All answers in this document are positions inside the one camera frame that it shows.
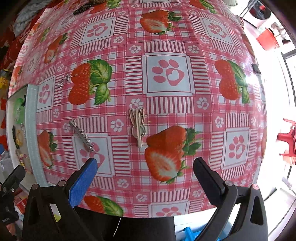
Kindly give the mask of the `black claw hair clip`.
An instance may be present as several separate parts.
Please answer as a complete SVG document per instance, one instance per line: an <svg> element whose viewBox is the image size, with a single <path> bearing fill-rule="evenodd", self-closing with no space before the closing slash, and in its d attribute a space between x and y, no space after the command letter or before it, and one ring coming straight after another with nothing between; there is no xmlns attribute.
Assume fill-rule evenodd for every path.
<svg viewBox="0 0 296 241"><path fill-rule="evenodd" d="M23 107L25 107L25 105L26 105L26 95L24 95L24 99L23 99L23 103L22 103L22 105L21 106L23 106Z"/></svg>

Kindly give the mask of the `white jewelry tray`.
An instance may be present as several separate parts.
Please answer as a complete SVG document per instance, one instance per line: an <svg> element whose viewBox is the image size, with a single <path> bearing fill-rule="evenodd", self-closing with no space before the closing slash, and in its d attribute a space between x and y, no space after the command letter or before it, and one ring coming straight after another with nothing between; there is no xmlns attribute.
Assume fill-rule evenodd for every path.
<svg viewBox="0 0 296 241"><path fill-rule="evenodd" d="M30 190L33 184L41 187L48 186L43 171L42 161L37 141L37 85L26 84L8 98L6 103L6 137L12 166L21 165L25 168L26 175L21 185ZM13 117L14 103L17 98L24 98L26 95L25 121L20 125L15 124ZM20 141L18 150L13 140L12 128L16 127L16 136Z"/></svg>

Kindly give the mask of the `black beaded hair clip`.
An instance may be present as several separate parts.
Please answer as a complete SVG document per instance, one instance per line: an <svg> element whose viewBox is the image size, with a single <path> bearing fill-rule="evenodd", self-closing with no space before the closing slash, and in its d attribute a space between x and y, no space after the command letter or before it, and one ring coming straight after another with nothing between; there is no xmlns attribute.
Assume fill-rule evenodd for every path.
<svg viewBox="0 0 296 241"><path fill-rule="evenodd" d="M18 140L18 138L16 136L16 127L15 126L13 126L13 128L12 128L12 133L13 133L13 140L14 140L15 146L19 150L20 149L20 141Z"/></svg>

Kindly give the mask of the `silver rhinestone hair clip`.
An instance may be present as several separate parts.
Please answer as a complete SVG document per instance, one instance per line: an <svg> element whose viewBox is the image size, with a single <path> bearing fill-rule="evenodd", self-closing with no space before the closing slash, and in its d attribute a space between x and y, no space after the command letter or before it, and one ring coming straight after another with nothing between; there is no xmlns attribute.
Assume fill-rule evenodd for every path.
<svg viewBox="0 0 296 241"><path fill-rule="evenodd" d="M90 142L90 139L88 138L88 135L84 132L83 129L79 128L75 120L69 121L70 126L74 129L75 133L81 138L83 144L87 147L89 152L94 152L93 145Z"/></svg>

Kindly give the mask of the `green translucent bangle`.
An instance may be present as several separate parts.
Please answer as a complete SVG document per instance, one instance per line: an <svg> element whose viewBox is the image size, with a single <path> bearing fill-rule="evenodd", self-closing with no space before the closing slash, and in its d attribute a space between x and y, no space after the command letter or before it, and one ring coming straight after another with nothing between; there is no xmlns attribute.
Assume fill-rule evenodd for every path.
<svg viewBox="0 0 296 241"><path fill-rule="evenodd" d="M14 103L13 117L15 124L20 125L25 121L25 107L21 106L24 98L17 98Z"/></svg>

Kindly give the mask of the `beige rabbit hair clip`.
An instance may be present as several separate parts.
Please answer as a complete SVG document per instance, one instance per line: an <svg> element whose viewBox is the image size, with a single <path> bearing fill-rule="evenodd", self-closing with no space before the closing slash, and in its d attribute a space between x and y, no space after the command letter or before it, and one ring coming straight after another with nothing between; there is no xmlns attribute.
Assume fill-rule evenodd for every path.
<svg viewBox="0 0 296 241"><path fill-rule="evenodd" d="M130 108L129 117L132 124L131 133L137 140L137 146L142 147L142 139L145 136L146 130L144 127L145 109L144 108Z"/></svg>

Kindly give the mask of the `red plastic chair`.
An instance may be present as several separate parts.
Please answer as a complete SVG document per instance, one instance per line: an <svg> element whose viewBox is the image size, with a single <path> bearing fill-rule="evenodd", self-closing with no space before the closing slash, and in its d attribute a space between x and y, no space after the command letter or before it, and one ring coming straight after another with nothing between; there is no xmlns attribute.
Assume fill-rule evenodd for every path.
<svg viewBox="0 0 296 241"><path fill-rule="evenodd" d="M279 133L277 140L288 144L288 150L285 150L282 156L283 160L290 166L295 165L295 121L283 118L283 121L290 123L290 131L288 133Z"/></svg>

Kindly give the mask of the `pink strawberry checkered tablecloth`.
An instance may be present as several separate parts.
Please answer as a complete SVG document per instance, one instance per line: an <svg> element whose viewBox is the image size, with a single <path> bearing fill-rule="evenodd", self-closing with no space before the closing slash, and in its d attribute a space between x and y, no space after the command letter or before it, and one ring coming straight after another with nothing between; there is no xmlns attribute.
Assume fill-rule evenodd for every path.
<svg viewBox="0 0 296 241"><path fill-rule="evenodd" d="M49 185L88 158L82 207L125 217L210 209L201 157L238 186L257 181L266 101L254 53L223 1L83 1L43 11L18 51L9 96L37 85L37 141ZM58 83L66 74L71 80ZM142 147L129 109L144 108ZM89 152L69 121L83 129Z"/></svg>

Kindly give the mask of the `red bucket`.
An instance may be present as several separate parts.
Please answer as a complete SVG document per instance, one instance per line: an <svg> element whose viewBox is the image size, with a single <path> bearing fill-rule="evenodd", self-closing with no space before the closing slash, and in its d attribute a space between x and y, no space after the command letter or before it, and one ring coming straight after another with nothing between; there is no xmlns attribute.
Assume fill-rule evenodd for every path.
<svg viewBox="0 0 296 241"><path fill-rule="evenodd" d="M279 48L280 45L270 29L265 29L257 38L257 42L265 51Z"/></svg>

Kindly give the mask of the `grey knitted cloth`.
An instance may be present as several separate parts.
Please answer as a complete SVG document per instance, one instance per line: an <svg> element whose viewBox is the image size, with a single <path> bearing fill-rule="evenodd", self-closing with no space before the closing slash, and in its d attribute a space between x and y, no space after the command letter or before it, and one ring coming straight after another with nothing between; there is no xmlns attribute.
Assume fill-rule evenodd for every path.
<svg viewBox="0 0 296 241"><path fill-rule="evenodd" d="M31 1L18 13L15 23L13 24L13 33L15 37L21 34L37 12L45 5L46 3L41 1Z"/></svg>

